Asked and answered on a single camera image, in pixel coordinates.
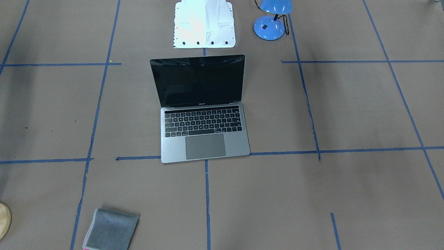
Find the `grey folded cloth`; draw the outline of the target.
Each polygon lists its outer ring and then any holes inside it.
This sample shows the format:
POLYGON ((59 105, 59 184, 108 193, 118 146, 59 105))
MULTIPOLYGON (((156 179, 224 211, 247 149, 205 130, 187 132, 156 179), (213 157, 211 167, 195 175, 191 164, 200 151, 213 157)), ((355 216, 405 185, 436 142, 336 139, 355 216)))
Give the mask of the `grey folded cloth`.
POLYGON ((98 208, 85 236, 83 250, 128 250, 139 217, 98 208))

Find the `wooden mug tree stand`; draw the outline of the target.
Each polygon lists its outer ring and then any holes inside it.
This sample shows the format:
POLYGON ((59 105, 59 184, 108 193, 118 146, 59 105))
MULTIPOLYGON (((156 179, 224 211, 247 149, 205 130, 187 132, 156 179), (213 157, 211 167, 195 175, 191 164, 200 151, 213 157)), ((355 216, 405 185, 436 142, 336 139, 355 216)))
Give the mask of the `wooden mug tree stand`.
POLYGON ((0 203, 0 240, 8 233, 12 220, 12 214, 9 207, 0 203))

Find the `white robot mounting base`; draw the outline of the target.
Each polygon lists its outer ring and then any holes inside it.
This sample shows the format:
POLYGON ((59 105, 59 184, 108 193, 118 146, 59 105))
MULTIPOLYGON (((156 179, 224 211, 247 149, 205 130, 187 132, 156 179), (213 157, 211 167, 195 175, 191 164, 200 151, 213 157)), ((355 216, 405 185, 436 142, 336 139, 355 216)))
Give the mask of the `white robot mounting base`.
POLYGON ((175 7, 173 47, 233 48, 233 6, 225 0, 181 0, 175 7))

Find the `blue desk lamp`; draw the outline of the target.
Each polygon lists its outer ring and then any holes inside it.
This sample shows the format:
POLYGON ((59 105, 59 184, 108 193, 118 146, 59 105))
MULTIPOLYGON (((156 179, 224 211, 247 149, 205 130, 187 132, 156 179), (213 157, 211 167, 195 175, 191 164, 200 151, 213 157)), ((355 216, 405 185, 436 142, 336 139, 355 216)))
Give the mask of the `blue desk lamp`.
POLYGON ((261 0, 260 4, 255 1, 259 9, 272 14, 260 16, 253 24, 254 33, 265 41, 275 41, 284 34, 289 35, 290 26, 287 15, 293 11, 291 0, 261 0))

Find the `grey laptop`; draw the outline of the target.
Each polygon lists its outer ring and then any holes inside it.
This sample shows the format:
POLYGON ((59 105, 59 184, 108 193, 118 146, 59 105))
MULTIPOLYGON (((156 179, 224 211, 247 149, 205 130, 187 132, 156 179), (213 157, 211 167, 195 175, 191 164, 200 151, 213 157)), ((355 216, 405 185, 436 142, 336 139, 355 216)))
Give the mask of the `grey laptop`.
POLYGON ((151 59, 160 100, 161 162, 246 156, 246 56, 151 59))

